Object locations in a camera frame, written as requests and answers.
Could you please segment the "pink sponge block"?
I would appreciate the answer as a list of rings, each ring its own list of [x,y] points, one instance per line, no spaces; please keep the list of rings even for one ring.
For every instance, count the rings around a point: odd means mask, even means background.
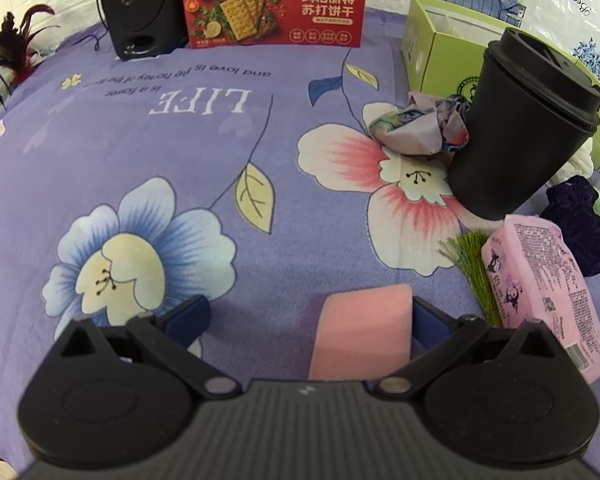
[[[413,293],[405,284],[329,296],[318,320],[309,378],[374,380],[410,362]]]

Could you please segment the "pink tissue pack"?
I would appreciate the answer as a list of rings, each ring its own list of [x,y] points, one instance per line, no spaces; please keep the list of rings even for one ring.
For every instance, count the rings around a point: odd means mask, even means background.
[[[543,321],[585,380],[600,378],[600,319],[562,231],[548,220],[509,214],[481,248],[502,325]]]

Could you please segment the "dark purple velvet scrunchie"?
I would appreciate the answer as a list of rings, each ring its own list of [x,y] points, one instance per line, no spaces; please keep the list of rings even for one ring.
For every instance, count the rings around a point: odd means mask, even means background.
[[[598,192],[584,177],[575,176],[546,191],[548,205],[541,217],[553,222],[562,231],[562,238],[571,250],[582,274],[594,276],[594,229],[597,219],[593,206]]]

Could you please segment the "floral patterned scrunchie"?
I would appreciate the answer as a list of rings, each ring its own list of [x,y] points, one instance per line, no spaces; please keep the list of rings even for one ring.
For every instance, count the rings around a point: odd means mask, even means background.
[[[446,98],[411,92],[404,108],[383,112],[368,126],[370,135],[386,148],[406,156],[453,153],[469,140],[465,120],[470,102],[452,94]]]

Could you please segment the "white scrunchie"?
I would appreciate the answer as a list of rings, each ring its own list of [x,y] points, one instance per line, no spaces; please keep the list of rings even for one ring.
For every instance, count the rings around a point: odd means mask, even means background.
[[[594,172],[592,159],[593,139],[586,140],[580,148],[568,159],[553,177],[547,182],[548,185],[558,185],[572,177],[580,176],[588,179]]]

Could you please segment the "purple floral tablecloth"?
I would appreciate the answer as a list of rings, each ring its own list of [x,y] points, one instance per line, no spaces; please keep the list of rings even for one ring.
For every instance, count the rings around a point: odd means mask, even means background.
[[[408,95],[399,22],[359,48],[70,42],[0,121],[0,457],[26,478],[600,478],[600,378],[547,325],[490,326],[406,400],[309,370],[325,300],[405,284],[484,316],[439,243],[483,219],[453,153],[368,131]],[[511,214],[541,217],[547,182]],[[584,276],[600,319],[600,274]],[[188,351],[242,386],[195,400],[126,332],[193,296]]]

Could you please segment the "black lidded coffee cup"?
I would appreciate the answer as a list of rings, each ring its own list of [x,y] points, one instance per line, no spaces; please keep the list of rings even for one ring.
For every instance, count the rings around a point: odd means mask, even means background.
[[[501,220],[596,133],[600,85],[570,58],[513,27],[488,44],[466,116],[468,142],[448,171],[455,198]]]

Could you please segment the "green cardboard box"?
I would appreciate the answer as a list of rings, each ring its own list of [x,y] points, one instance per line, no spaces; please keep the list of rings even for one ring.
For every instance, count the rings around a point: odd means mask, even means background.
[[[472,101],[483,52],[508,26],[443,0],[411,0],[401,44],[410,89]]]

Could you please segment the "dark red feather decoration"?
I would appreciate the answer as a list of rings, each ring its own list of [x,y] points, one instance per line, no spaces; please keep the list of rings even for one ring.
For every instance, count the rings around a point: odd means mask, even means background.
[[[38,3],[23,15],[20,26],[16,26],[15,15],[8,11],[0,28],[0,69],[7,68],[14,75],[15,82],[23,82],[33,72],[32,51],[33,39],[43,30],[53,28],[53,25],[42,27],[35,32],[31,30],[31,21],[35,14],[45,13],[54,15],[54,9],[45,3]],[[0,104],[5,106],[0,93]]]

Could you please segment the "black portable speaker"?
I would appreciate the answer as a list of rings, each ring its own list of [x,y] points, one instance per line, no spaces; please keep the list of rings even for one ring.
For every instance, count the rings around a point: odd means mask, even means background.
[[[100,0],[119,58],[168,54],[188,41],[183,0]]]

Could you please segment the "red cracker box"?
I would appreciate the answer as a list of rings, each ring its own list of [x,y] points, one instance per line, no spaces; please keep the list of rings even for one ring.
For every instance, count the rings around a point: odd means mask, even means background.
[[[359,47],[365,0],[183,0],[192,48]]]

